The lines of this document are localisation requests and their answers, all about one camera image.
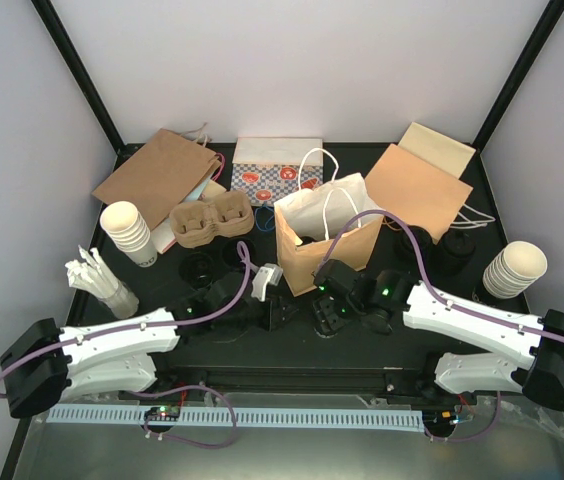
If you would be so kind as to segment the orange kraft paper bag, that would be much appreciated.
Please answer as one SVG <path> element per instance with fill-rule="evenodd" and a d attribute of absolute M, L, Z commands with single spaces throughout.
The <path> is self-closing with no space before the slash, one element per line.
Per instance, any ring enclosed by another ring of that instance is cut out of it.
<path fill-rule="evenodd" d="M 373 252 L 383 216 L 359 173 L 333 175 L 315 189 L 299 187 L 274 203 L 277 264 L 293 296 L 315 288 L 315 272 L 325 259 L 364 268 Z M 322 242 L 297 246 L 300 236 Z"/>

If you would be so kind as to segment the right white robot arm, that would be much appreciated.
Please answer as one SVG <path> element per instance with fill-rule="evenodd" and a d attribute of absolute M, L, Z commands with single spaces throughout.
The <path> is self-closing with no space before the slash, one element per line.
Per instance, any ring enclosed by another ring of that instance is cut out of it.
<path fill-rule="evenodd" d="M 419 374 L 416 388 L 423 400 L 438 403 L 450 393 L 513 392 L 564 411 L 564 313 L 507 312 L 430 290 L 410 273 L 387 269 L 371 277 L 334 259 L 318 267 L 314 284 L 342 301 L 338 310 L 344 315 L 396 316 L 408 328 L 480 348 L 478 354 L 445 353 L 435 368 Z"/>

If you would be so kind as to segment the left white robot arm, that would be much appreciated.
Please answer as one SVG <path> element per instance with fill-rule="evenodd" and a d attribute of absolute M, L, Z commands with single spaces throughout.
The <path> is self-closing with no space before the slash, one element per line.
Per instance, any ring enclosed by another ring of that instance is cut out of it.
<path fill-rule="evenodd" d="M 167 307 L 100 325 L 58 327 L 52 318 L 34 322 L 0 356 L 0 383 L 14 419 L 28 418 L 83 395 L 125 390 L 169 397 L 175 372 L 153 355 L 175 349 L 184 339 L 213 331 L 286 326 L 298 308 L 267 292 L 255 280 L 231 273 Z"/>

